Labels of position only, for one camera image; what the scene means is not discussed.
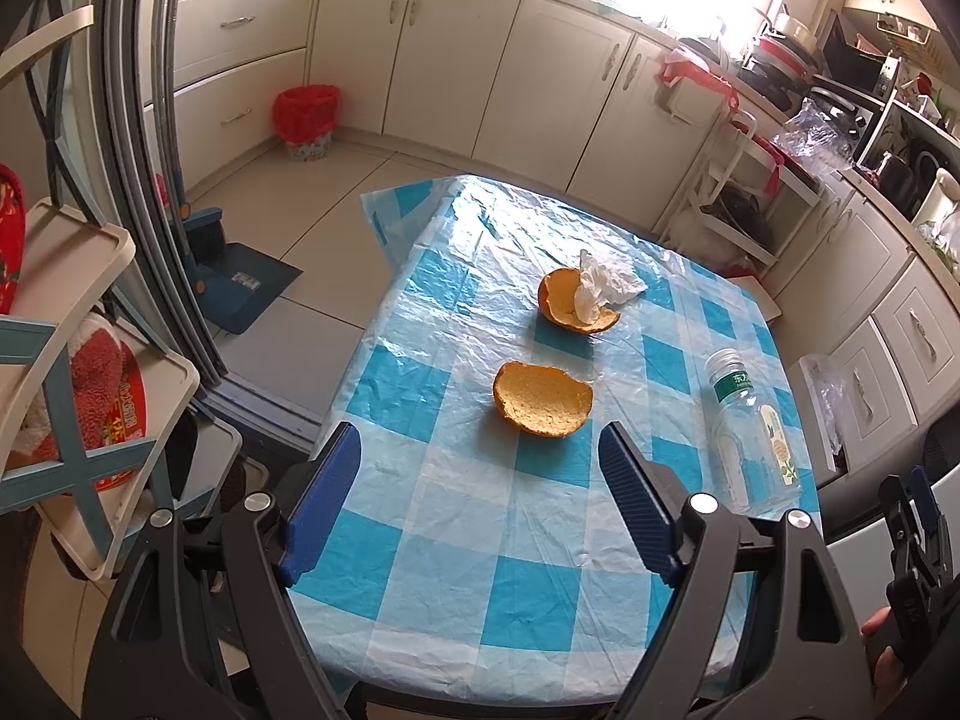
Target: bottle label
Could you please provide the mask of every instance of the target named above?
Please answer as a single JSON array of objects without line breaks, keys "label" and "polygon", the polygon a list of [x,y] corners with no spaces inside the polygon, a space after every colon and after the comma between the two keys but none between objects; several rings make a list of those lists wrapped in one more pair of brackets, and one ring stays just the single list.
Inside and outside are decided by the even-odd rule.
[{"label": "bottle label", "polygon": [[766,404],[760,406],[760,416],[763,418],[763,424],[766,425],[767,439],[770,442],[771,449],[774,450],[774,457],[781,470],[781,477],[784,477],[784,485],[792,487],[798,482],[799,477],[793,464],[793,457],[790,455],[790,446],[786,442],[784,423],[773,406]]},{"label": "bottle label", "polygon": [[723,399],[731,392],[750,389],[751,386],[750,376],[747,375],[747,371],[735,370],[733,373],[728,373],[713,385],[713,391],[717,393],[717,401],[723,403]]}]

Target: silver handle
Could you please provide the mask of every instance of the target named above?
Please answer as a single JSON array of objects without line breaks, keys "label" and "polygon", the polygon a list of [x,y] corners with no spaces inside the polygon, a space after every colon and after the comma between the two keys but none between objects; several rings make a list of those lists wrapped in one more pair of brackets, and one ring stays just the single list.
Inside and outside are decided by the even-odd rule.
[{"label": "silver handle", "polygon": [[928,348],[930,352],[930,362],[937,362],[937,350],[933,344],[930,343],[930,339],[926,336],[926,328],[923,327],[923,322],[920,321],[920,318],[914,313],[913,309],[910,309],[910,322],[913,322],[913,327],[917,331],[917,335],[923,338],[923,342],[926,343],[926,348]]},{"label": "silver handle", "polygon": [[395,23],[397,20],[397,6],[400,4],[400,0],[390,0],[390,23]]},{"label": "silver handle", "polygon": [[640,60],[642,60],[642,53],[637,54],[637,58],[634,60],[634,64],[630,66],[630,73],[627,73],[627,80],[623,84],[623,91],[626,92],[630,89],[630,84],[634,82],[634,79],[637,77],[637,70],[640,69]]},{"label": "silver handle", "polygon": [[419,1],[414,0],[410,4],[410,25],[413,26],[416,23],[416,14],[419,11]]},{"label": "silver handle", "polygon": [[840,228],[843,227],[843,232],[847,232],[847,227],[850,226],[850,220],[851,220],[852,218],[853,218],[853,209],[843,211],[843,217],[840,218],[840,220],[838,221],[837,225],[836,225],[832,230],[830,230],[829,233],[827,233],[827,243],[828,243],[828,244],[832,244],[832,243],[833,243],[833,234],[834,234],[834,233],[837,233],[837,231],[838,231]]},{"label": "silver handle", "polygon": [[607,59],[607,66],[603,71],[603,80],[607,80],[610,77],[610,72],[613,69],[613,63],[616,62],[617,52],[620,51],[620,44],[617,43],[613,50],[610,52],[610,58]]},{"label": "silver handle", "polygon": [[853,384],[856,386],[856,393],[860,396],[860,402],[863,403],[864,408],[867,410],[867,422],[873,422],[874,410],[867,402],[867,394],[863,389],[863,382],[860,381],[860,374],[857,373],[856,368],[853,369]]},{"label": "silver handle", "polygon": [[233,19],[230,22],[221,22],[220,28],[232,29],[232,28],[235,28],[236,26],[243,26],[245,23],[251,23],[251,21],[255,18],[256,16],[241,16],[240,18]]},{"label": "silver handle", "polygon": [[824,212],[820,215],[820,218],[818,218],[818,220],[817,220],[817,232],[818,232],[818,233],[824,228],[824,222],[827,221],[827,216],[828,216],[829,213],[830,213],[830,209],[832,209],[832,207],[833,207],[834,205],[837,205],[838,202],[839,202],[838,200],[835,200],[835,199],[834,199],[834,200],[829,201],[829,203],[827,203],[827,207],[824,208]]},{"label": "silver handle", "polygon": [[243,119],[243,117],[251,113],[253,113],[253,108],[248,108],[247,110],[241,111],[236,116],[232,116],[229,119],[220,119],[220,126],[222,127],[224,124],[229,124],[230,122],[236,122],[237,119]]}]

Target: blue gripper pad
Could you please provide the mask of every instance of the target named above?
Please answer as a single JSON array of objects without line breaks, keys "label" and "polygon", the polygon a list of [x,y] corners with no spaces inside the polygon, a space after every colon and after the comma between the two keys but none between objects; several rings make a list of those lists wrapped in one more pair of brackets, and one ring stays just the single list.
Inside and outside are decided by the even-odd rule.
[{"label": "blue gripper pad", "polygon": [[927,533],[932,533],[940,526],[940,507],[933,497],[930,480],[926,477],[923,466],[917,466],[910,471],[910,493],[913,502],[917,505],[917,514],[920,516],[920,525]]},{"label": "blue gripper pad", "polygon": [[682,569],[677,560],[673,520],[656,501],[635,462],[634,450],[621,440],[613,425],[601,431],[598,450],[600,470],[643,564],[672,586]]},{"label": "blue gripper pad", "polygon": [[360,433],[352,424],[342,422],[318,458],[304,466],[318,466],[319,470],[287,515],[286,550],[277,565],[287,587],[294,586],[320,560],[360,469]]}]

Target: green label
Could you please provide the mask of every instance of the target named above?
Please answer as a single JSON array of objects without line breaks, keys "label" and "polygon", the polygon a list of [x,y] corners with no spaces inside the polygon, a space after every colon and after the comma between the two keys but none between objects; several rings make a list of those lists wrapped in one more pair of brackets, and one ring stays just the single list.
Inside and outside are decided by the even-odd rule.
[{"label": "green label", "polygon": [[747,371],[735,370],[713,385],[713,391],[717,393],[717,401],[723,403],[723,399],[731,392],[736,392],[738,389],[750,389],[751,386]]}]

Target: checkered tablecloth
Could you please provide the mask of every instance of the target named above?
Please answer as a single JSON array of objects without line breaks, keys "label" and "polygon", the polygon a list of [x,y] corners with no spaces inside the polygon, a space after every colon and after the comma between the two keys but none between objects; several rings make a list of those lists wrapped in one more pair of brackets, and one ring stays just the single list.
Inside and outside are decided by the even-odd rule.
[{"label": "checkered tablecloth", "polygon": [[[732,346],[779,404],[802,480],[796,505],[819,511],[760,309],[673,252],[496,181],[427,181],[363,203],[397,276],[325,420],[328,431],[356,425],[363,459],[292,596],[320,663],[349,680],[478,704],[616,699],[669,591],[644,569],[600,473],[608,422],[627,426],[689,490],[710,490],[717,405],[704,361]],[[594,337],[536,309],[541,277],[576,266],[582,248],[629,263],[649,285]],[[564,440],[512,428],[491,395],[507,360],[592,384],[587,424]],[[738,581],[718,668],[736,648],[744,593]]]}]

